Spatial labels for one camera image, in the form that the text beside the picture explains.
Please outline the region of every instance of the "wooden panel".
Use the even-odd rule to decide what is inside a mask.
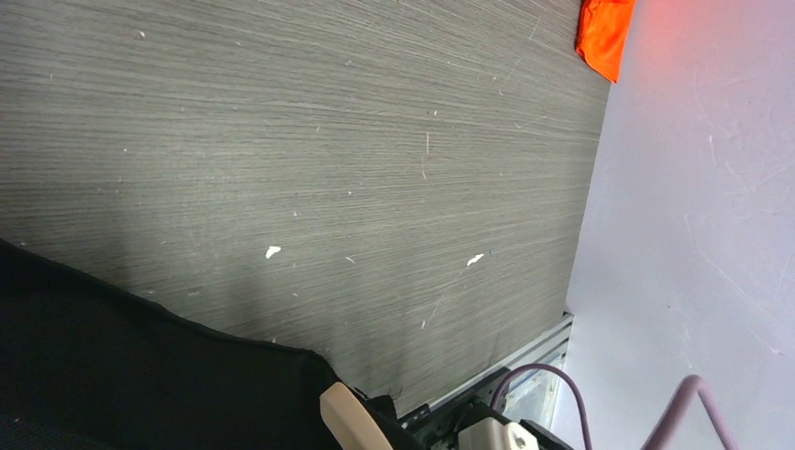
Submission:
[[[560,319],[578,2],[85,3],[0,5],[4,238],[402,411]]]

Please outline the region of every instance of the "black fabric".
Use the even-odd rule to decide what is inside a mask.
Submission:
[[[314,352],[213,331],[0,241],[0,447],[338,449],[319,406],[337,381]],[[396,449],[420,448],[368,409]]]

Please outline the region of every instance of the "orange cloth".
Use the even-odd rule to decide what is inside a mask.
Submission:
[[[623,44],[635,0],[585,0],[579,15],[577,53],[593,70],[619,80]]]

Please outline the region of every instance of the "purple cable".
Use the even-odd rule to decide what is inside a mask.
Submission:
[[[734,440],[734,437],[728,429],[726,420],[724,420],[723,416],[721,416],[721,413],[718,411],[717,404],[715,403],[713,393],[710,391],[709,386],[707,386],[704,380],[698,375],[688,375],[679,383],[679,387],[671,398],[666,411],[660,417],[660,421],[657,422],[657,427],[654,428],[652,434],[649,435],[649,439],[647,439],[646,443],[643,445],[644,450],[665,448],[668,441],[673,437],[674,432],[676,432],[676,428],[679,427],[682,419],[684,419],[684,415],[687,413],[687,407],[690,406],[690,400],[693,399],[696,392],[698,392],[698,396],[701,397],[701,403],[704,404],[704,409],[707,410],[707,415],[710,416],[712,426],[715,428],[715,432],[718,438],[720,438],[724,448],[726,448],[726,450],[739,449],[737,441]]]
[[[588,429],[588,417],[585,415],[585,402],[582,401],[582,395],[579,393],[579,389],[574,383],[574,380],[572,380],[568,375],[565,374],[565,372],[557,367],[550,366],[549,364],[533,363],[519,366],[511,370],[507,375],[505,375],[505,378],[502,379],[500,384],[497,386],[497,389],[494,389],[494,396],[491,398],[491,409],[497,411],[497,406],[500,404],[500,400],[503,399],[505,390],[508,389],[508,385],[511,383],[511,381],[529,370],[546,370],[547,372],[552,372],[555,375],[561,377],[566,384],[569,385],[572,393],[574,394],[574,399],[577,402],[579,422],[582,425],[582,441],[585,444],[585,450],[593,450],[591,446],[591,431]]]

